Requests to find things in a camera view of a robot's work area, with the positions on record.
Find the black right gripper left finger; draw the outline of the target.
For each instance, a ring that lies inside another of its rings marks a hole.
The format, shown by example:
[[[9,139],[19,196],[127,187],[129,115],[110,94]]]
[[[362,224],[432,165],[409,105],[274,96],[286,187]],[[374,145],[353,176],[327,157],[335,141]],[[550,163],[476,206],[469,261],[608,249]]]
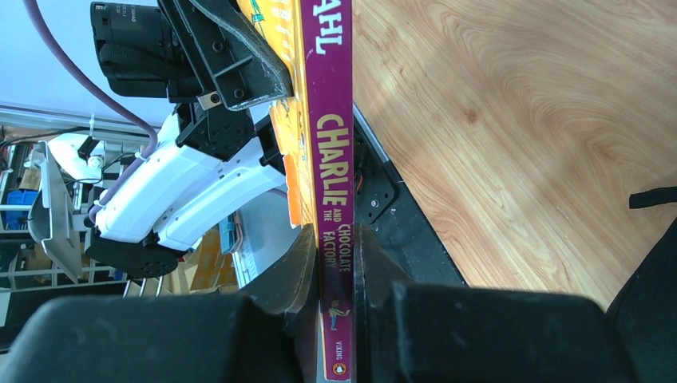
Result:
[[[306,225],[235,293],[69,296],[40,306],[1,366],[4,382],[312,382],[318,267]]]

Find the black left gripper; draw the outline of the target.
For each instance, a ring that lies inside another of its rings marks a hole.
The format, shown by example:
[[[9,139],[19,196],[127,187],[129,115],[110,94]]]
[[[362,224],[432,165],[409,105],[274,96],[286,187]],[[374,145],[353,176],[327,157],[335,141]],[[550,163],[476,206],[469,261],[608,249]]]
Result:
[[[184,51],[160,7],[92,2],[90,20],[97,61],[111,90],[175,104],[179,147],[228,161],[254,128],[248,113],[227,109],[294,94],[286,65],[230,1],[188,5],[188,26],[206,69],[197,64],[198,55]]]

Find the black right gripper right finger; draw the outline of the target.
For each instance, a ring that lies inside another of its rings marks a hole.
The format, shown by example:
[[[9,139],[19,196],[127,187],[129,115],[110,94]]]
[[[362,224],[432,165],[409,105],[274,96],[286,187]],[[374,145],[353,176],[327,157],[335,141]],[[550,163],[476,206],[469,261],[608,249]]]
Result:
[[[414,281],[355,229],[357,382],[637,382],[606,314],[566,294]]]

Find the orange paperback book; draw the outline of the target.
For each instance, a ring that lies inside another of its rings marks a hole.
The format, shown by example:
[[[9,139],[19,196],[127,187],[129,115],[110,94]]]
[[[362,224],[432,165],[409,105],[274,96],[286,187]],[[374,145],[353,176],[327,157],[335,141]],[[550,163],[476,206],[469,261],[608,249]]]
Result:
[[[311,224],[319,266],[323,375],[353,376],[354,115],[352,4],[242,1],[290,72],[294,93],[270,107],[287,173],[290,219]]]

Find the black fabric student bag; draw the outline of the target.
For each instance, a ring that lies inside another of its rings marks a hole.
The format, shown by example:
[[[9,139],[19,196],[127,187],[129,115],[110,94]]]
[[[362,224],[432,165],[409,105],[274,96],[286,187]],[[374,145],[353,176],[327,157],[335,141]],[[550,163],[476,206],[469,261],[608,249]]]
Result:
[[[676,381],[676,222],[608,307],[642,382]]]

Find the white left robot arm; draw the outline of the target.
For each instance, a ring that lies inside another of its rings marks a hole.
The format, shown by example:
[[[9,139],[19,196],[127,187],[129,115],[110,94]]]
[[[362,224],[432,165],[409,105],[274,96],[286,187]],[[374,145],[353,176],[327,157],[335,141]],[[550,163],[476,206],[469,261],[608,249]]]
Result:
[[[288,68],[256,29],[256,2],[93,2],[97,60],[112,91],[174,104],[150,155],[98,196],[86,254],[135,278],[172,272],[202,235],[285,181],[269,118],[290,97]]]

